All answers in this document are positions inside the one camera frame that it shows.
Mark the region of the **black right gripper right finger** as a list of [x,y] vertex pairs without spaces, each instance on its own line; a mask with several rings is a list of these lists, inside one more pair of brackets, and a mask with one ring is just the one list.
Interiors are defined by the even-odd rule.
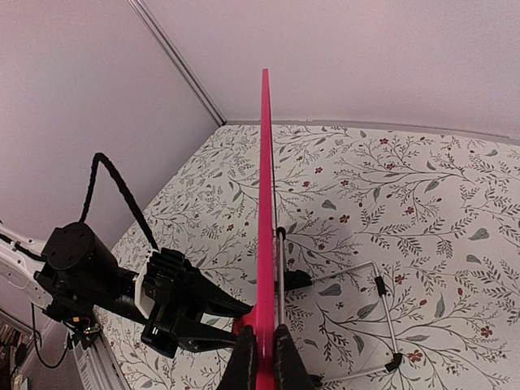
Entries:
[[315,390],[285,324],[275,330],[274,377],[277,390]]

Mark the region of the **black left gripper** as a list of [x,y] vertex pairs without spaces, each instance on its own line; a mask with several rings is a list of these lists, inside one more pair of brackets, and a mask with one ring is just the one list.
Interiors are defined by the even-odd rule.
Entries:
[[[153,252],[159,251],[150,252],[147,262]],[[181,282],[159,286],[146,283],[147,262],[136,278],[134,295],[135,306],[145,318],[141,341],[146,346],[173,358],[179,348],[208,352],[236,344],[233,333],[198,321],[202,319],[202,311],[218,317],[240,318],[252,311],[251,305],[222,290],[188,259]]]

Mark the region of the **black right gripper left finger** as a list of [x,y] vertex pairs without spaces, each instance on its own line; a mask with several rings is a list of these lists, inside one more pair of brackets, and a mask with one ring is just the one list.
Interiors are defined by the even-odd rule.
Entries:
[[218,390],[254,390],[258,373],[258,347],[254,329],[245,326],[217,387]]

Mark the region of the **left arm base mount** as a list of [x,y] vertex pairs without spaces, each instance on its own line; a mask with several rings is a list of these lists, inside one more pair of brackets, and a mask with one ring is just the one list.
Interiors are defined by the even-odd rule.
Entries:
[[72,348],[77,345],[81,345],[83,350],[90,348],[102,332],[100,323],[93,315],[67,318],[63,324],[71,332],[70,344]]

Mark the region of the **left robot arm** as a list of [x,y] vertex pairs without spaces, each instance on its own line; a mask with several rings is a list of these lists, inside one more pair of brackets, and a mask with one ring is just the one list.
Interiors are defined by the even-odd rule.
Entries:
[[232,297],[179,251],[151,250],[135,272],[119,266],[86,223],[57,227],[46,241],[1,229],[1,275],[55,322],[89,338],[99,307],[143,327],[141,343],[166,358],[178,349],[229,349],[236,334],[203,323],[204,315],[239,319],[252,306]]

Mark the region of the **pink framed whiteboard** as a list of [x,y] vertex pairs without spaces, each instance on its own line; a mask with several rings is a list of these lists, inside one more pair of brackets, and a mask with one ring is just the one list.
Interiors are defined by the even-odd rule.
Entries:
[[269,70],[262,70],[260,158],[258,184],[258,264],[255,334],[258,345],[256,388],[275,388],[275,285],[271,193],[271,102]]

